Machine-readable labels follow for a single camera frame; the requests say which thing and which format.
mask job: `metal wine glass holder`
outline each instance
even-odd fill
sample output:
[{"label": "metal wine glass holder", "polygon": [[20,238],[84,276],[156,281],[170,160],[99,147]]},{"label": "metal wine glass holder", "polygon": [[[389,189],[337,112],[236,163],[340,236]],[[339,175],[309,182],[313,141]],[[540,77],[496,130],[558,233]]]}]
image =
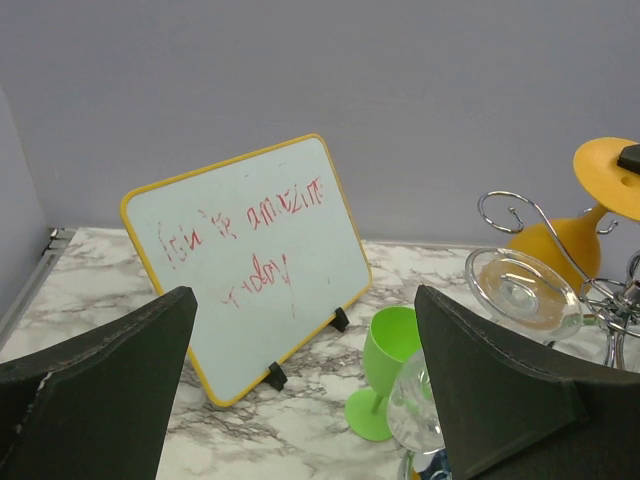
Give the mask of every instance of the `metal wine glass holder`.
[{"label": "metal wine glass holder", "polygon": [[[640,329],[634,329],[634,327],[640,325],[640,281],[635,278],[636,271],[640,266],[640,250],[635,252],[629,259],[627,263],[626,279],[624,282],[610,278],[589,278],[562,244],[555,228],[549,221],[549,218],[545,215],[544,211],[540,206],[528,198],[518,195],[517,193],[507,191],[495,191],[482,195],[478,199],[478,211],[489,225],[496,230],[511,235],[520,233],[525,227],[524,222],[518,216],[518,212],[515,207],[509,207],[509,212],[517,221],[518,226],[516,228],[503,227],[491,220],[485,213],[484,202],[489,197],[494,196],[515,198],[533,207],[546,226],[557,247],[584,280],[580,288],[580,292],[576,292],[576,294],[580,298],[580,301],[584,303],[589,311],[595,316],[607,335],[606,353],[605,358],[602,360],[602,364],[607,367],[626,370],[624,362],[625,337],[626,335],[630,335],[634,338],[640,338]],[[589,210],[591,209],[585,210],[581,215],[584,215]],[[598,230],[597,233],[599,235],[608,235],[617,225],[618,222],[613,220],[606,229]],[[592,292],[594,291],[602,295],[603,298],[593,298]]]}]

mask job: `whiteboard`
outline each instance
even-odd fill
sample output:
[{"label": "whiteboard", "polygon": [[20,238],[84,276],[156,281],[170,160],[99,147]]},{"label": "whiteboard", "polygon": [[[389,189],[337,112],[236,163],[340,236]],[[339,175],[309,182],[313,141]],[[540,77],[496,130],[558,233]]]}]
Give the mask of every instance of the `whiteboard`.
[{"label": "whiteboard", "polygon": [[120,213],[156,291],[193,289],[189,355],[220,406],[242,398],[371,285],[317,135],[139,188]]}]

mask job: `handwriting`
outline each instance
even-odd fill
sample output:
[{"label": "handwriting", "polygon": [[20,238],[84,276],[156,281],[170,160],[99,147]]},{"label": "handwriting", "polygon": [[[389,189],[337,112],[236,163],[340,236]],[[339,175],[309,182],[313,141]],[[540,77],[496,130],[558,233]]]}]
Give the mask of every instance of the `handwriting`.
[{"label": "handwriting", "polygon": [[233,239],[238,238],[235,233],[231,231],[231,219],[228,217],[223,217],[221,213],[218,213],[217,217],[212,217],[204,213],[204,210],[198,210],[200,215],[204,218],[211,221],[211,223],[218,229],[218,233],[222,236],[222,238],[231,237]]},{"label": "handwriting", "polygon": [[274,220],[283,214],[295,214],[300,210],[306,210],[314,205],[322,204],[322,184],[320,177],[316,177],[307,184],[306,188],[299,189],[297,184],[286,192],[275,195],[275,199],[265,197],[257,207],[247,210],[247,220],[253,230],[259,226],[271,225]]},{"label": "handwriting", "polygon": [[245,296],[258,294],[265,288],[278,282],[282,282],[291,288],[291,278],[289,277],[287,262],[287,256],[282,254],[277,262],[275,260],[269,260],[263,263],[254,253],[251,258],[253,266],[252,273],[248,275],[240,285],[231,287],[228,295],[221,300],[222,303],[240,308],[242,302],[239,300],[238,294]]},{"label": "handwriting", "polygon": [[195,250],[198,245],[202,244],[202,239],[195,228],[192,228],[191,231],[188,232],[184,230],[182,225],[178,225],[178,230],[180,230],[179,237],[176,237],[175,234],[164,236],[162,222],[158,222],[158,241],[169,259],[171,268],[174,270],[176,269],[174,259],[184,262],[189,255],[188,252]]}]

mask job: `goblet stem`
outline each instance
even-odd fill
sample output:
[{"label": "goblet stem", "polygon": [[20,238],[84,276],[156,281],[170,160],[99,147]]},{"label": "goblet stem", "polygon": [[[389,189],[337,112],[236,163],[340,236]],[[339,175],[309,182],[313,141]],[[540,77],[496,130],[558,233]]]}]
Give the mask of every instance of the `goblet stem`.
[{"label": "goblet stem", "polygon": [[373,405],[371,406],[371,413],[378,412],[382,400],[384,400],[384,397],[382,395],[376,395],[376,399],[373,401]]}]

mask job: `yellow frame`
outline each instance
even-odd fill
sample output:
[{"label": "yellow frame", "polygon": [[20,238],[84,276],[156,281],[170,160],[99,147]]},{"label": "yellow frame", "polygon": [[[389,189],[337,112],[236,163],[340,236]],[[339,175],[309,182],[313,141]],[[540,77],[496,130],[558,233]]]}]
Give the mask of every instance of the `yellow frame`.
[{"label": "yellow frame", "polygon": [[[217,168],[226,167],[227,165],[231,165],[231,164],[234,164],[236,162],[241,162],[242,160],[247,160],[248,158],[256,157],[258,155],[262,155],[263,153],[267,153],[267,152],[270,152],[270,151],[273,151],[273,150],[277,150],[279,148],[292,145],[294,143],[302,142],[304,140],[309,140],[310,138],[315,138],[315,139],[319,140],[322,143],[323,147],[324,147],[324,150],[325,150],[325,152],[327,154],[327,158],[329,159],[329,165],[331,166],[331,171],[333,172],[333,176],[336,179],[336,184],[338,185],[338,190],[340,191],[340,196],[342,197],[342,201],[343,201],[344,206],[345,206],[345,208],[347,210],[347,214],[349,215],[349,220],[351,222],[351,226],[353,227],[353,231],[354,231],[354,233],[356,235],[356,239],[358,240],[358,244],[360,245],[360,251],[362,252],[362,257],[364,258],[364,261],[365,261],[365,263],[367,265],[367,270],[369,271],[369,282],[367,283],[367,286],[364,289],[362,289],[360,292],[358,292],[351,300],[349,300],[346,305],[343,305],[342,308],[347,308],[350,305],[352,305],[358,298],[360,298],[371,287],[371,283],[373,281],[373,274],[371,272],[371,265],[369,265],[369,260],[367,259],[367,254],[365,253],[364,247],[362,246],[362,239],[360,238],[360,234],[358,232],[358,228],[356,227],[356,224],[353,221],[353,214],[351,213],[351,208],[349,207],[349,203],[347,202],[347,198],[344,195],[344,191],[342,189],[342,184],[340,183],[340,179],[338,178],[338,174],[336,173],[336,168],[335,168],[335,166],[333,164],[333,159],[331,158],[331,154],[329,153],[329,148],[327,147],[326,142],[324,141],[324,139],[320,135],[318,135],[316,133],[311,133],[311,134],[308,134],[308,135],[304,135],[302,137],[294,138],[292,140],[289,140],[289,141],[286,141],[286,142],[283,142],[283,143],[279,143],[277,145],[273,145],[271,147],[267,147],[267,148],[263,148],[261,150],[257,150],[255,152],[247,153],[247,154],[241,155],[239,157],[235,157],[235,158],[231,158],[229,160],[225,160],[225,161],[222,161],[222,162],[219,162],[219,163],[215,163],[213,165],[209,165],[208,167],[199,168],[199,169],[193,170],[191,172],[183,173],[182,175],[178,175],[176,177],[168,178],[168,179],[162,180],[160,182],[156,182],[156,183],[152,183],[150,185],[144,186],[144,187],[136,188],[135,190],[132,190],[127,195],[125,195],[125,197],[122,199],[122,202],[120,202],[120,217],[122,218],[122,221],[124,222],[125,228],[127,229],[127,233],[129,234],[129,238],[131,238],[131,241],[133,242],[133,246],[135,247],[136,252],[138,253],[138,256],[140,257],[140,260],[142,260],[142,264],[144,265],[144,268],[147,271],[147,274],[149,275],[149,278],[151,279],[151,283],[153,284],[153,287],[155,288],[156,293],[158,295],[164,294],[164,289],[162,288],[162,285],[160,285],[160,281],[158,280],[158,277],[157,277],[155,271],[153,270],[151,262],[147,258],[147,255],[146,255],[144,249],[142,248],[142,245],[140,244],[140,241],[138,240],[138,236],[136,235],[136,232],[135,232],[135,230],[133,228],[133,225],[131,224],[131,222],[129,220],[129,217],[127,216],[127,205],[129,204],[129,201],[133,197],[135,197],[136,195],[140,195],[141,193],[145,193],[145,192],[148,192],[150,190],[154,190],[156,188],[161,188],[161,187],[164,187],[164,186],[169,185],[171,183],[179,182],[181,180],[185,180],[187,178],[194,177],[196,175],[200,175],[202,173],[207,173],[207,172],[210,172],[211,170],[215,170]],[[332,315],[331,317],[329,317],[329,319],[327,319],[326,322],[324,322],[322,325],[320,325],[320,327],[318,327],[316,330],[311,332],[311,334],[309,336],[307,336],[304,340],[302,340],[302,342],[300,342],[290,352],[288,352],[281,359],[279,359],[278,360],[278,364],[282,365],[291,355],[293,355],[296,351],[298,351],[300,349],[300,347],[302,347],[304,344],[306,344],[309,340],[311,340],[311,338],[313,338],[315,335],[317,335],[318,332],[320,332],[320,330],[322,330],[329,323],[331,323],[331,321],[334,318],[335,318],[335,315]],[[249,393],[251,390],[253,390],[253,388],[256,385],[258,385],[260,382],[262,382],[267,377],[267,375],[269,375],[269,370],[268,369],[265,370],[265,372],[260,377],[258,377],[253,383],[251,383],[245,390],[243,390],[238,395],[236,395],[234,398],[232,398],[231,400],[226,402],[226,401],[220,400],[218,397],[216,397],[215,393],[213,392],[213,389],[211,388],[211,385],[209,385],[209,381],[207,380],[207,377],[204,375],[204,372],[202,371],[202,368],[200,367],[200,363],[198,362],[198,359],[197,359],[195,353],[193,352],[193,349],[191,348],[191,346],[189,346],[188,355],[189,355],[189,358],[191,359],[191,364],[193,365],[193,368],[195,369],[196,373],[198,374],[198,378],[200,378],[200,382],[202,383],[202,386],[204,387],[205,391],[207,392],[207,396],[209,397],[209,399],[213,403],[215,403],[216,405],[218,405],[220,407],[228,407],[228,406],[233,405],[238,400],[240,400],[242,397],[244,397],[247,393]]]}]

